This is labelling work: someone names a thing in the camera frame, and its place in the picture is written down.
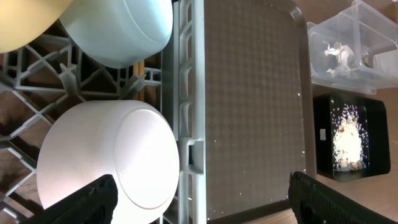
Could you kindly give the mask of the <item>white bowl with food scraps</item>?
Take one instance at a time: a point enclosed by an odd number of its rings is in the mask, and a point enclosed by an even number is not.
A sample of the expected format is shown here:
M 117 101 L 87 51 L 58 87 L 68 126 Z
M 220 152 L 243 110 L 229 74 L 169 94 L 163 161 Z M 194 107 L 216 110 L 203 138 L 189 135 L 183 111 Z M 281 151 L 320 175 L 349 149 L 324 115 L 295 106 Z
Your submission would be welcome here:
M 113 223 L 151 223 L 171 204 L 180 173 L 168 122 L 136 100 L 86 101 L 59 117 L 37 161 L 44 208 L 110 174 L 118 189 Z

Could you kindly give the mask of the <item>wooden chopstick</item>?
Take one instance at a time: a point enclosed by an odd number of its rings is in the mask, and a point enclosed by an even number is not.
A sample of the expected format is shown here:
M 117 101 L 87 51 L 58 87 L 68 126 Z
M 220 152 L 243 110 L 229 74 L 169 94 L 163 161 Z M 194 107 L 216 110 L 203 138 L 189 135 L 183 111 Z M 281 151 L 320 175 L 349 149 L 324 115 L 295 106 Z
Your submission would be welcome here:
M 141 64 L 140 62 L 137 62 L 132 66 L 133 75 L 140 75 L 140 64 Z
M 144 83 L 144 75 L 145 75 L 145 65 L 144 65 L 144 61 L 141 60 L 139 62 L 139 77 L 140 77 L 140 82 L 141 82 L 141 89 L 138 92 L 138 99 L 140 101 L 145 101 L 145 91 L 144 91 L 144 87 L 145 87 L 145 83 Z

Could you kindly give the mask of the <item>light blue bowl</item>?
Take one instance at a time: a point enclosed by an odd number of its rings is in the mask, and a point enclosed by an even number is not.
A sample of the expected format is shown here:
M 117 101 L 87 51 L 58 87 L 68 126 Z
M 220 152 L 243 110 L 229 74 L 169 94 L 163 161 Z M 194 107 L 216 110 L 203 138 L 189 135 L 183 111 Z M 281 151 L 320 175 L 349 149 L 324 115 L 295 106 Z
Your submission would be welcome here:
M 165 48 L 173 10 L 170 0 L 74 0 L 59 20 L 87 56 L 127 68 Z

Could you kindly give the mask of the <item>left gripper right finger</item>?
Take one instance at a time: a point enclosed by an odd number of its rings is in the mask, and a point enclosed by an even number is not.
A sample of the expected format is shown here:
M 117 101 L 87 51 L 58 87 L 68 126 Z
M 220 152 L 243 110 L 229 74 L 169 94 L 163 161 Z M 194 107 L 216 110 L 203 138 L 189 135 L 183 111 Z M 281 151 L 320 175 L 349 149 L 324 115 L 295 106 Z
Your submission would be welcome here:
M 290 174 L 288 199 L 298 223 L 397 224 L 300 171 Z

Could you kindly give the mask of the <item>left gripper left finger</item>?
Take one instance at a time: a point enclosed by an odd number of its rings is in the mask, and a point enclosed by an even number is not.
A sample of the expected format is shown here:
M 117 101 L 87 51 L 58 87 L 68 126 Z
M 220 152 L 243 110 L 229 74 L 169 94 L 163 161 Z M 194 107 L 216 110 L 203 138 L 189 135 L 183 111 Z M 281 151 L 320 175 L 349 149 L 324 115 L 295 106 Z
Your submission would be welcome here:
M 117 185 L 106 174 L 22 224 L 110 224 L 117 203 Z

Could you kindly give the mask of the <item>yellow snack wrapper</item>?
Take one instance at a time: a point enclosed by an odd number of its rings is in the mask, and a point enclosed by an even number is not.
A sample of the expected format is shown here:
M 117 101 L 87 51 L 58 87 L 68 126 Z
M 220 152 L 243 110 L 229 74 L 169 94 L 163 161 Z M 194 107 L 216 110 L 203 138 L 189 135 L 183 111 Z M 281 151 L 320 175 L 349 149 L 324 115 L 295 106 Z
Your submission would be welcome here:
M 362 61 L 364 65 L 368 68 L 372 68 L 371 62 L 370 62 L 370 54 L 368 52 L 363 52 L 361 55 Z

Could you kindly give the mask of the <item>yellow plate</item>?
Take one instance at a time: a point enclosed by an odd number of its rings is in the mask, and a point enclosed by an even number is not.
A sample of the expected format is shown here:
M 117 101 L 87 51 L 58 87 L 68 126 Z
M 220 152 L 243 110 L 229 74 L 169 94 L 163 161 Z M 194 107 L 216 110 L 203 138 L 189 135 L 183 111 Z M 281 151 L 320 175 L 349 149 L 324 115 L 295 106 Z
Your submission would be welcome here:
M 21 48 L 45 32 L 73 0 L 1 0 L 1 53 Z

